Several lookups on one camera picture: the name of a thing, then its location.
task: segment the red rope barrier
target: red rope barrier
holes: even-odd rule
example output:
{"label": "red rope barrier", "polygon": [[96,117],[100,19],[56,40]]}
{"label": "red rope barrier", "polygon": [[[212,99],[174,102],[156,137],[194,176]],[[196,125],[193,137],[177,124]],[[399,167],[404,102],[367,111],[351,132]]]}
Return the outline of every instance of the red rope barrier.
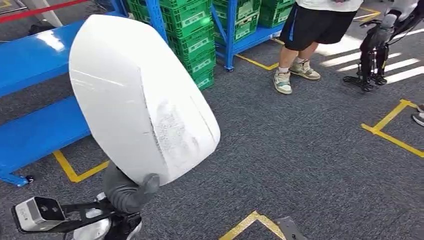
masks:
{"label": "red rope barrier", "polygon": [[75,5],[75,4],[80,4],[80,3],[83,3],[83,2],[87,2],[87,1],[88,0],[73,0],[73,1],[59,3],[59,4],[56,4],[56,5],[48,6],[48,7],[44,7],[44,8],[38,8],[38,9],[34,9],[34,10],[23,11],[23,12],[20,12],[20,13],[7,15],[7,16],[0,16],[0,24],[4,23],[4,22],[8,22],[8,21],[13,21],[13,20],[16,20],[16,19],[29,17],[29,16],[36,15],[36,14],[41,14],[41,13],[48,12],[48,11],[51,11],[51,10],[69,7],[69,6],[72,6],[72,5]]}

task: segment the black shorts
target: black shorts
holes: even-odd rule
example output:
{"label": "black shorts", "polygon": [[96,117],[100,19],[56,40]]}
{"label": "black shorts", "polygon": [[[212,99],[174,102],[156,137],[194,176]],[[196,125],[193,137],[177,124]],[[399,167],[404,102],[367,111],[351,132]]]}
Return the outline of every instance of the black shorts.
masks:
{"label": "black shorts", "polygon": [[313,42],[338,43],[348,30],[356,13],[356,11],[312,10],[295,3],[279,39],[285,43],[287,49],[293,51],[302,51]]}

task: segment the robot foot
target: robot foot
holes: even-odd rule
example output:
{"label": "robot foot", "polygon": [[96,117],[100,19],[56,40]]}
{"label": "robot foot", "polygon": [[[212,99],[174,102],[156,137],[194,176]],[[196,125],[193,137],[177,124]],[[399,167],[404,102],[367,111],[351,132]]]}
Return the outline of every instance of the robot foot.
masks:
{"label": "robot foot", "polygon": [[387,84],[387,80],[384,79],[382,75],[373,74],[371,76],[371,80],[373,80],[374,83],[379,86]]}
{"label": "robot foot", "polygon": [[364,81],[360,77],[345,76],[343,81],[360,87],[364,92],[370,92],[374,88],[368,81]]}

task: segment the person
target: person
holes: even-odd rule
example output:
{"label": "person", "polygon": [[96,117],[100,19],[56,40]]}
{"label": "person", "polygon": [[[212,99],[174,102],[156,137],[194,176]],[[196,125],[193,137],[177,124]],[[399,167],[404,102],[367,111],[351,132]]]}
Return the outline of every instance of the person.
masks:
{"label": "person", "polygon": [[424,104],[416,106],[418,112],[412,113],[412,118],[415,122],[424,127]]}
{"label": "person", "polygon": [[279,39],[285,43],[279,54],[274,85],[282,94],[291,94],[290,75],[318,80],[321,75],[310,66],[310,57],[319,44],[340,42],[363,0],[296,0]]}

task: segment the white shirt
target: white shirt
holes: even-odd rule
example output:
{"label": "white shirt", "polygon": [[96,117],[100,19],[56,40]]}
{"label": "white shirt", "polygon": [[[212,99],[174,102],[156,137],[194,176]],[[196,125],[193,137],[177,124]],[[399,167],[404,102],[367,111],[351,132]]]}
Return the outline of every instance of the white shirt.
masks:
{"label": "white shirt", "polygon": [[347,0],[345,2],[335,2],[334,0],[296,0],[299,6],[306,9],[335,12],[355,12],[359,9],[362,2],[363,0]]}

